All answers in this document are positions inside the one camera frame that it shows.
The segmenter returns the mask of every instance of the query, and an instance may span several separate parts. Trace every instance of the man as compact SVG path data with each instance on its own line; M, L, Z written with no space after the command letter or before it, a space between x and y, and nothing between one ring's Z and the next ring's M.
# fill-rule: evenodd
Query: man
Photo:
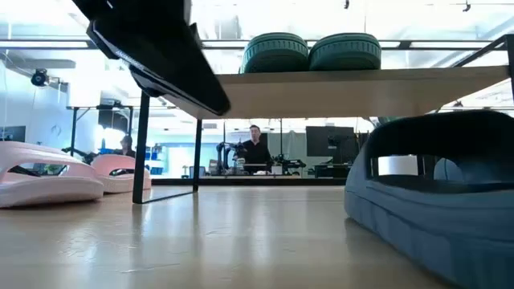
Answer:
M120 141L121 149L115 149L114 154L119 154L127 157L136 157L136 152L132 150L132 137L124 136Z
M246 164L266 165L245 166L247 172L256 173L260 170L269 170L271 164L270 151L267 150L266 144L260 142L260 128L257 125L250 126L250 140L243 142L243 146L247 151L244 157Z

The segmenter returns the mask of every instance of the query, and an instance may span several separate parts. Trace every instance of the computer monitor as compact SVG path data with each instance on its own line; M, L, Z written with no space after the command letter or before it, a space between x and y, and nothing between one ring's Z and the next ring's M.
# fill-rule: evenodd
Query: computer monitor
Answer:
M25 142L25 126L0 127L0 141Z
M334 164L354 161L358 154L353 128L307 127L308 157L333 157Z

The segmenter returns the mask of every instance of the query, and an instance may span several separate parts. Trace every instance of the shelf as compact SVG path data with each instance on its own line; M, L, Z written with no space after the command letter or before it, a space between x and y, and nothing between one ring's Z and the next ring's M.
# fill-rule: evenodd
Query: shelf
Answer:
M232 109L222 117L172 96L198 119L417 116L507 79L508 67L219 75Z

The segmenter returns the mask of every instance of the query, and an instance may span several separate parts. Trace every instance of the wooden floor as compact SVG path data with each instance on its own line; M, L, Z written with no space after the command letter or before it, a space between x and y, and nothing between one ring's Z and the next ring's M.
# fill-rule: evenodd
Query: wooden floor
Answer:
M347 219L342 191L204 187L145 206L122 194L0 210L2 288L449 288Z

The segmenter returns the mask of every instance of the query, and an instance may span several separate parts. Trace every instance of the security camera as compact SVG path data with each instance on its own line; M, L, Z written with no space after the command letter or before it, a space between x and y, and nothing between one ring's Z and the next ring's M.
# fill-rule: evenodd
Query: security camera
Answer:
M32 75L31 83L37 87L46 87L50 83L50 77L48 77L47 70L38 68Z

